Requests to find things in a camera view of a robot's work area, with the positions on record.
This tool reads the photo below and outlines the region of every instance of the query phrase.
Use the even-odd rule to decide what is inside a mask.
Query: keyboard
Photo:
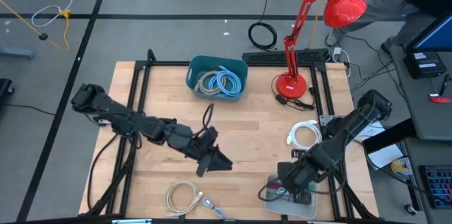
[[[420,175],[429,193],[449,201],[429,196],[432,208],[452,208],[452,166],[420,166]]]
[[[329,58],[326,48],[295,50],[298,64],[311,64],[313,62],[326,62]],[[243,53],[245,62],[282,62],[286,63],[285,51],[277,52],[251,52]]]

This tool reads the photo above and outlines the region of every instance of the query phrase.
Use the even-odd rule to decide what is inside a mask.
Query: sticker
[[[415,59],[425,59],[427,58],[424,53],[415,53]]]
[[[430,68],[436,66],[436,64],[420,64],[419,67],[420,68]]]

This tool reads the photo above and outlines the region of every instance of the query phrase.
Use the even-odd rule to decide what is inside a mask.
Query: lamp arm
[[[298,74],[297,58],[295,56],[295,45],[297,44],[299,34],[302,31],[306,17],[308,16],[311,5],[317,0],[303,0],[299,9],[297,19],[295,21],[292,33],[284,38],[285,58],[290,76],[294,77]]]

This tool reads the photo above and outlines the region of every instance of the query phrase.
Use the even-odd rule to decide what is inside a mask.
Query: black box
[[[403,62],[414,79],[433,78],[447,71],[436,52],[410,53]]]

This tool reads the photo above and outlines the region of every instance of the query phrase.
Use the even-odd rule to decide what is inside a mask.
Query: lamp base
[[[297,75],[297,80],[291,77],[289,72],[286,72],[278,77],[276,81],[276,90],[278,93],[287,99],[297,99],[303,96],[306,91],[306,81],[301,75]]]

